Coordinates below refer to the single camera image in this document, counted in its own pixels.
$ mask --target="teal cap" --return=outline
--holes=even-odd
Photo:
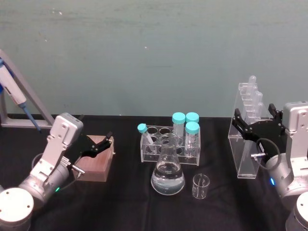
[[[185,130],[188,134],[197,134],[200,130],[200,126],[199,124],[197,124],[196,122],[188,122],[186,124]]]
[[[186,122],[199,122],[199,115],[196,112],[189,112],[186,114]]]
[[[145,133],[148,128],[146,127],[146,124],[139,124],[137,129],[140,133]]]
[[[172,122],[175,124],[185,123],[185,114],[182,112],[176,112],[172,115]]]

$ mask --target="brown box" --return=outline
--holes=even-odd
[[[105,136],[88,136],[95,143],[101,142]],[[114,138],[111,137],[112,142],[110,148],[99,153],[95,158],[85,156],[81,158],[75,165],[84,170],[86,173],[81,176],[78,180],[82,181],[100,181],[106,182],[112,157],[114,152]]]

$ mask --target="glass beaker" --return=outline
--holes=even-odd
[[[185,185],[184,174],[177,155],[178,137],[172,133],[164,134],[159,139],[162,144],[151,178],[152,187],[162,195],[174,195]]]
[[[192,184],[192,196],[197,199],[206,198],[210,179],[206,175],[199,173],[193,177]]]

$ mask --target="water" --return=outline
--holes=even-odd
[[[185,185],[185,178],[180,164],[174,162],[157,164],[152,174],[151,184],[160,194],[177,194]]]

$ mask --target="glass flask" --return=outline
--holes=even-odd
[[[160,156],[151,178],[152,187],[162,195],[174,195],[185,185],[185,178],[177,155],[179,137],[164,134],[159,139]]]

